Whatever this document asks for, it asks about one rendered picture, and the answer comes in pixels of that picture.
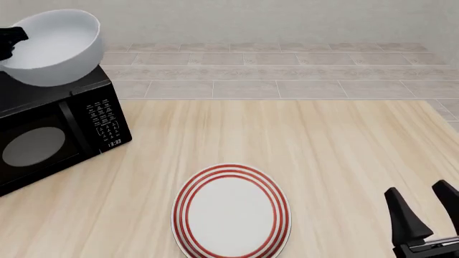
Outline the black microwave oven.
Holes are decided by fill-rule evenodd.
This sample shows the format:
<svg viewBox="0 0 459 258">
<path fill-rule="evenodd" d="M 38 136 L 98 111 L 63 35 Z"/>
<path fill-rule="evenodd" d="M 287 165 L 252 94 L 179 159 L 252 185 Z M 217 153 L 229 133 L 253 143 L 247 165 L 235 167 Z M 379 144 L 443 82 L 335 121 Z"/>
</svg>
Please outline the black microwave oven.
<svg viewBox="0 0 459 258">
<path fill-rule="evenodd" d="M 55 87 L 0 72 L 0 197 L 132 140 L 101 67 Z"/>
</svg>

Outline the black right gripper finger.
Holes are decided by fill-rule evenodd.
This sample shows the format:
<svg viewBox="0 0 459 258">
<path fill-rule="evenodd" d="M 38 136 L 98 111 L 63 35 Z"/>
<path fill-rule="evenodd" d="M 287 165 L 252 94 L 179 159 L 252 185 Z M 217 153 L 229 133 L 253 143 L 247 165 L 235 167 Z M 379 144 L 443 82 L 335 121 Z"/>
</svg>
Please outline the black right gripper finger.
<svg viewBox="0 0 459 258">
<path fill-rule="evenodd" d="M 446 180 L 439 180 L 432 186 L 432 190 L 443 205 L 453 223 L 456 234 L 459 236 L 459 191 Z"/>
<path fill-rule="evenodd" d="M 395 247 L 402 244 L 415 247 L 424 244 L 425 239 L 433 235 L 433 231 L 411 210 L 395 187 L 389 188 L 384 197 L 391 220 L 392 244 Z"/>
</svg>

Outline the white bowl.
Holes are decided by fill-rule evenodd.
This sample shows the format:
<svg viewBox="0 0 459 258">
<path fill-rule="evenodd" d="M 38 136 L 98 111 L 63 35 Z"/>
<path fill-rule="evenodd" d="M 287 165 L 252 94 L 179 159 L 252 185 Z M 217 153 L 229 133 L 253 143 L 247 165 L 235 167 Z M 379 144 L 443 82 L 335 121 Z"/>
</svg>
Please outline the white bowl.
<svg viewBox="0 0 459 258">
<path fill-rule="evenodd" d="M 13 43 L 12 57 L 0 61 L 0 71 L 27 85 L 54 87 L 78 81 L 103 59 L 101 25 L 89 12 L 51 10 L 11 27 L 22 27 L 29 39 Z"/>
</svg>

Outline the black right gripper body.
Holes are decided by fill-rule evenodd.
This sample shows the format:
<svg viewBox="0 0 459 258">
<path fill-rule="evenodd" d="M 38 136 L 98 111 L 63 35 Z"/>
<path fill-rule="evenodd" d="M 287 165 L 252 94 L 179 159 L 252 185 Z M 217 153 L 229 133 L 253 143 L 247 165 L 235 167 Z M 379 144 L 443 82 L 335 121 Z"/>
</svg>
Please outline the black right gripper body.
<svg viewBox="0 0 459 258">
<path fill-rule="evenodd" d="M 414 247 L 401 244 L 392 251 L 396 258 L 459 258 L 459 236 L 431 240 Z"/>
</svg>

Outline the white plate with red rings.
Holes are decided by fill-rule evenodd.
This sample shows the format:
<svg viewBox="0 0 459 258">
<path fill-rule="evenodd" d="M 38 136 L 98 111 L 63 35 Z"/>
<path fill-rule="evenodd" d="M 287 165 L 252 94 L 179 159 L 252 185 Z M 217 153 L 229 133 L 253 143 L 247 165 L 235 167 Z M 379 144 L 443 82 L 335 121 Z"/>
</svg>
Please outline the white plate with red rings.
<svg viewBox="0 0 459 258">
<path fill-rule="evenodd" d="M 171 230 L 186 258 L 278 258 L 291 227 L 280 185 L 241 164 L 195 173 L 171 208 Z"/>
</svg>

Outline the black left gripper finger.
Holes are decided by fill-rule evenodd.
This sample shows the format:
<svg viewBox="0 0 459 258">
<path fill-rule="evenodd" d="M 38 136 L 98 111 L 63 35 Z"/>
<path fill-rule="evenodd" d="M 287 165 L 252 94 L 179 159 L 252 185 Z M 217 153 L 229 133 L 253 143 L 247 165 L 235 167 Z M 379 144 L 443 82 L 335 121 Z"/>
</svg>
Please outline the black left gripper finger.
<svg viewBox="0 0 459 258">
<path fill-rule="evenodd" d="M 0 61 L 9 59 L 10 57 L 12 57 L 13 51 L 14 51 L 13 42 L 0 41 Z"/>
<path fill-rule="evenodd" d="M 18 43 L 28 39 L 22 27 L 0 27 L 0 43 Z"/>
</svg>

